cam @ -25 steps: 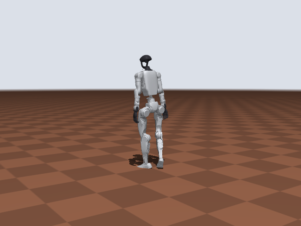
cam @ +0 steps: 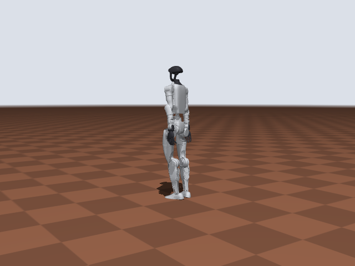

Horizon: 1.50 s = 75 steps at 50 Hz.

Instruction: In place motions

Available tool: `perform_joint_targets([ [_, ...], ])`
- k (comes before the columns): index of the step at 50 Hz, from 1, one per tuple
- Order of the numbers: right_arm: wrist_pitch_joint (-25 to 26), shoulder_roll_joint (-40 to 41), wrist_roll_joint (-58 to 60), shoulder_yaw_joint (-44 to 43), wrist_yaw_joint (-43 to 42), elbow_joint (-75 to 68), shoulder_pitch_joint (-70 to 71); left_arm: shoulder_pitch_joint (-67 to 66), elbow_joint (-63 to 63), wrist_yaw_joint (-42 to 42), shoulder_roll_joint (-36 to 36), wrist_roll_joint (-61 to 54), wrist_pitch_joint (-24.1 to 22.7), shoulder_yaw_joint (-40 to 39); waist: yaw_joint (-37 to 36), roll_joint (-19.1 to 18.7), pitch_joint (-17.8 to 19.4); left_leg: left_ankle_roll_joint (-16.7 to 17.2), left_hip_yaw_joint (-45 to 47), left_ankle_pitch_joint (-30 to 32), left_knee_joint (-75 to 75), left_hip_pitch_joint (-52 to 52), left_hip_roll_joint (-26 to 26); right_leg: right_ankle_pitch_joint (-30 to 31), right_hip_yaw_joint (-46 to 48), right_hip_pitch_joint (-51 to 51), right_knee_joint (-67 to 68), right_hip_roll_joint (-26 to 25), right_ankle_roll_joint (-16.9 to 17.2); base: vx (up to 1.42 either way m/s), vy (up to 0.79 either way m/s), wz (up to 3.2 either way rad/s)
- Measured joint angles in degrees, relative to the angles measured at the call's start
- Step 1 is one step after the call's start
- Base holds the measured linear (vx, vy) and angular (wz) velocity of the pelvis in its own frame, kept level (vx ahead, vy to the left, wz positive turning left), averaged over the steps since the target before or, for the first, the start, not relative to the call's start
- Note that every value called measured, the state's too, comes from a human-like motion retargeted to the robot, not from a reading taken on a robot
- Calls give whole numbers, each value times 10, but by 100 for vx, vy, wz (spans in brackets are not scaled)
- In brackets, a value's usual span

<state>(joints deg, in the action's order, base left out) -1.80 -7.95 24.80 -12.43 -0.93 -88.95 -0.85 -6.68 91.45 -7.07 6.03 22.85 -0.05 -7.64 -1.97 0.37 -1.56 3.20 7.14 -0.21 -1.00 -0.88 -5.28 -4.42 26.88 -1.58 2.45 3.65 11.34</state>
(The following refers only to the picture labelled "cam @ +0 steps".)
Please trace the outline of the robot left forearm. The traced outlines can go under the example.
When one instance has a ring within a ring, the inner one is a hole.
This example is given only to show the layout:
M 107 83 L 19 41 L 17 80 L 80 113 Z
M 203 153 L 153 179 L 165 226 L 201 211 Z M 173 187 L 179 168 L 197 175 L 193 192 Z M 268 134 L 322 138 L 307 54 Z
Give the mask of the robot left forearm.
M 171 111 L 170 105 L 165 106 L 165 111 L 168 120 L 168 129 L 171 129 L 171 126 L 174 125 L 174 118 L 173 118 L 174 113 Z

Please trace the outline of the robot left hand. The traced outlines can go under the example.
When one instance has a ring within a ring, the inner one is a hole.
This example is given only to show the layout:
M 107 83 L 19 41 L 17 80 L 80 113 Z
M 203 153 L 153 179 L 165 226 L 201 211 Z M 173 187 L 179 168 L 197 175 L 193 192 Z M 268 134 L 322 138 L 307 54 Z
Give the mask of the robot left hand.
M 177 142 L 175 142 L 174 139 L 174 125 L 171 126 L 171 129 L 168 129 L 169 133 L 168 133 L 168 137 L 167 137 L 167 141 L 169 142 L 170 145 L 175 145 L 177 144 Z

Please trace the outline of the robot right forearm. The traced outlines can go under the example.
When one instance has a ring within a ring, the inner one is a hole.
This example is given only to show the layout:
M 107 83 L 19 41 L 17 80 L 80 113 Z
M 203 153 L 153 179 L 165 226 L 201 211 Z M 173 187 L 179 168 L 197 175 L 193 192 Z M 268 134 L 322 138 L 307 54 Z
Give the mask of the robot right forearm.
M 188 111 L 186 111 L 184 114 L 182 114 L 183 115 L 183 118 L 184 118 L 184 124 L 185 124 L 185 127 L 187 128 L 187 129 L 189 129 L 189 110 Z

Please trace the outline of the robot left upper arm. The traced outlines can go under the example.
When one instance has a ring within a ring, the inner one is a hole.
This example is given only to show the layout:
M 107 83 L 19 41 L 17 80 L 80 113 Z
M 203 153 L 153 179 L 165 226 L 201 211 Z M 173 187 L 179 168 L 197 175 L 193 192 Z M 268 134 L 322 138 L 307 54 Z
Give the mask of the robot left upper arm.
M 169 85 L 164 87 L 164 92 L 166 95 L 166 101 L 168 102 L 167 105 L 170 105 L 171 110 L 173 110 L 173 92 L 174 92 L 174 86 Z

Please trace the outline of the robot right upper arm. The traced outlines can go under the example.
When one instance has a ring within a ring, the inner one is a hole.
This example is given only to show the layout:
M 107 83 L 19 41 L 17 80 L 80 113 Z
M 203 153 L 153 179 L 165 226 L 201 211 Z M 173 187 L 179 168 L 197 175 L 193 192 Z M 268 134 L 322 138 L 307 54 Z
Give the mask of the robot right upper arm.
M 186 108 L 185 108 L 185 112 L 188 111 L 188 109 L 189 109 L 189 107 L 188 107 L 188 96 L 187 95 L 188 95 L 188 89 L 186 88 Z

